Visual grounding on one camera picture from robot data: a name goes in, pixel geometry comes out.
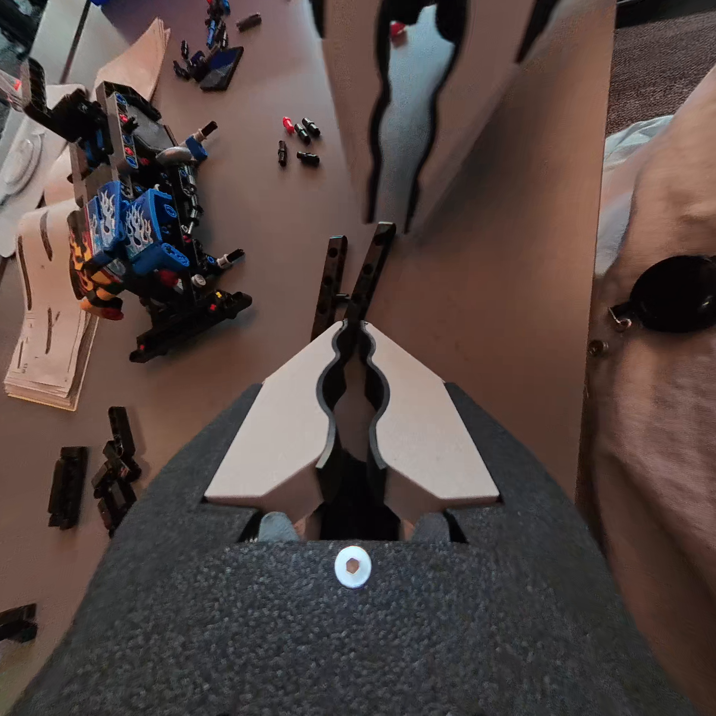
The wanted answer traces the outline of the pile of small lego pieces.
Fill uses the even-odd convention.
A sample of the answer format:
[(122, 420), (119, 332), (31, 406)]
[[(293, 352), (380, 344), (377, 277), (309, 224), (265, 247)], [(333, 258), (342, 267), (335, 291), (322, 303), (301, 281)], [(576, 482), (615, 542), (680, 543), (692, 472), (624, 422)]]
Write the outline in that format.
[(207, 1), (205, 18), (205, 49), (192, 51), (188, 42), (180, 43), (180, 60), (173, 60), (173, 71), (176, 77), (185, 82), (199, 85), (207, 72), (205, 63), (218, 51), (232, 47), (229, 43), (227, 22), (230, 18), (229, 1)]

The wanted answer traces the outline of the black badge reel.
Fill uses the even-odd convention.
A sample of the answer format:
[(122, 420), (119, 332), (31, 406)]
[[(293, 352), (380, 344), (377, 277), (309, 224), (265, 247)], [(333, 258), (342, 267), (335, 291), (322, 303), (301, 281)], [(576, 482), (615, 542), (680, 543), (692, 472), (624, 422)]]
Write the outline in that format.
[(629, 297), (607, 314), (622, 329), (670, 335), (701, 332), (715, 326), (715, 257), (674, 255), (645, 270)]

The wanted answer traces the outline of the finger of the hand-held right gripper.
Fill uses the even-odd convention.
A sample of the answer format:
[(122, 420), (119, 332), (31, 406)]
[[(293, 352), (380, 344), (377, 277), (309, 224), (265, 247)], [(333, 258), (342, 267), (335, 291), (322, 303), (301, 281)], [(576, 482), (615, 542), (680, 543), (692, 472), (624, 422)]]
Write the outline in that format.
[(364, 223), (377, 221), (380, 124), (391, 99), (383, 1), (324, 1), (324, 62)]
[(436, 209), (520, 61), (535, 1), (438, 1), (435, 26), (453, 52), (428, 105), (428, 145), (411, 186), (404, 232)]

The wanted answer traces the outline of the black chunky lego connector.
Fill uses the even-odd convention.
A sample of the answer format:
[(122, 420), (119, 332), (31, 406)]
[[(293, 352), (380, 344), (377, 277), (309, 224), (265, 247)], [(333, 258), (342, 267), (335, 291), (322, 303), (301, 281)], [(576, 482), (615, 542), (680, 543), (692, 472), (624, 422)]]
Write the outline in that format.
[(87, 473), (88, 448), (67, 446), (55, 463), (49, 496), (49, 527), (74, 528), (79, 520)]

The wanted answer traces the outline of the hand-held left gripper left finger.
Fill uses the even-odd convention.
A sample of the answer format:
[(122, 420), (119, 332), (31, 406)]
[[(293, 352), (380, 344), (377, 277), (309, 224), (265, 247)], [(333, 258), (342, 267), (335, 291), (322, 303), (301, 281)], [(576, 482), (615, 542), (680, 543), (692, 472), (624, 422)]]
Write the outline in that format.
[(208, 503), (305, 518), (335, 492), (348, 322), (266, 378), (204, 493)]

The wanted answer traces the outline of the wooden document stand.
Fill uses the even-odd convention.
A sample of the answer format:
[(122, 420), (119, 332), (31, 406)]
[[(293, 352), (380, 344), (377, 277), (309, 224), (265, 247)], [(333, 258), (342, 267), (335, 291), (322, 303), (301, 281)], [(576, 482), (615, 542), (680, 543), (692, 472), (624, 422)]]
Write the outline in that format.
[(15, 253), (19, 221), (41, 200), (53, 165), (67, 141), (23, 116), (1, 162), (1, 257)]

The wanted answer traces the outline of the lego instruction booklet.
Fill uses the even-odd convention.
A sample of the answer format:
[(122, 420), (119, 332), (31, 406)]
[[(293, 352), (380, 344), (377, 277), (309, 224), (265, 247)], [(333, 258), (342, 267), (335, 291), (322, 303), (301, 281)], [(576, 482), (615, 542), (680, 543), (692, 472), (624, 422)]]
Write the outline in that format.
[(99, 319), (80, 307), (70, 277), (70, 173), (67, 143), (37, 207), (19, 221), (12, 256), (24, 314), (12, 358), (1, 366), (9, 397), (75, 411)]

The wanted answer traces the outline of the black square lego tile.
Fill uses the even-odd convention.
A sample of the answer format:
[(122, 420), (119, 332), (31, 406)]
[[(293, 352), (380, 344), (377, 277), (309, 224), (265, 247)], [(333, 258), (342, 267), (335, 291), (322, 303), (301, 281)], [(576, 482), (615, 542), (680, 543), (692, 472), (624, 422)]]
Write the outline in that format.
[(244, 55), (244, 47), (229, 47), (218, 51), (205, 63), (207, 72), (199, 82), (202, 92), (225, 92), (239, 61)]

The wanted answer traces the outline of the long black lego beam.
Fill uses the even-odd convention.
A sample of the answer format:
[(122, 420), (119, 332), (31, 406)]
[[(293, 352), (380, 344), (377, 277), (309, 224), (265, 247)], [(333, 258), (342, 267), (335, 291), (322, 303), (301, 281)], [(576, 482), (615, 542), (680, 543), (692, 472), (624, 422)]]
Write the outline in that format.
[(329, 238), (311, 329), (311, 342), (335, 323), (338, 305), (348, 300), (346, 294), (341, 293), (347, 248), (348, 241), (346, 236), (332, 236)]
[(380, 222), (375, 228), (345, 310), (344, 320), (351, 336), (357, 335), (367, 316), (396, 233), (395, 223)]

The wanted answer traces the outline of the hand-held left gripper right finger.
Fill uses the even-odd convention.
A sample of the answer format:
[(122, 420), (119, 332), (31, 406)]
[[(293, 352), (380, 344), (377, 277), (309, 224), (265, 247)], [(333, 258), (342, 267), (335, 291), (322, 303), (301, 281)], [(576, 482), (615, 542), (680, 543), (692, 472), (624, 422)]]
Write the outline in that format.
[(364, 394), (374, 408), (368, 476), (402, 521), (496, 503), (500, 492), (443, 379), (369, 322), (359, 330)]

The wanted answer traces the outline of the partly built lego truck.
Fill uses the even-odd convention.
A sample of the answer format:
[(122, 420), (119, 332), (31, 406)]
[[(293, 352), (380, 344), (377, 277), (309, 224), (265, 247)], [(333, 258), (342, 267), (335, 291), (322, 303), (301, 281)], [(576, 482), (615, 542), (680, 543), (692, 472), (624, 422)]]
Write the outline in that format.
[(83, 309), (119, 319), (128, 291), (150, 316), (130, 362), (165, 356), (248, 309), (250, 295), (216, 285), (244, 250), (214, 257), (195, 237), (203, 215), (196, 175), (217, 123), (178, 142), (161, 113), (128, 85), (103, 81), (95, 100), (79, 88), (50, 108), (42, 65), (28, 58), (21, 73), (23, 112), (69, 145), (76, 298)]

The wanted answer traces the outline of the black short lego beam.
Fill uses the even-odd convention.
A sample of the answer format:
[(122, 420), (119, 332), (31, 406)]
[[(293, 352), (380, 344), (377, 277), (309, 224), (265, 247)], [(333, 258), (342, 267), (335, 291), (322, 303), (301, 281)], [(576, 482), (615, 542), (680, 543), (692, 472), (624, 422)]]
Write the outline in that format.
[(112, 406), (108, 409), (114, 450), (120, 457), (133, 457), (136, 452), (128, 411), (125, 407)]
[(121, 455), (113, 441), (107, 441), (103, 455), (106, 458), (108, 468), (112, 474), (128, 483), (140, 479), (142, 470), (132, 455)]
[(106, 472), (92, 479), (93, 494), (98, 499), (98, 511), (112, 538), (117, 528), (137, 501), (131, 483), (122, 477)]

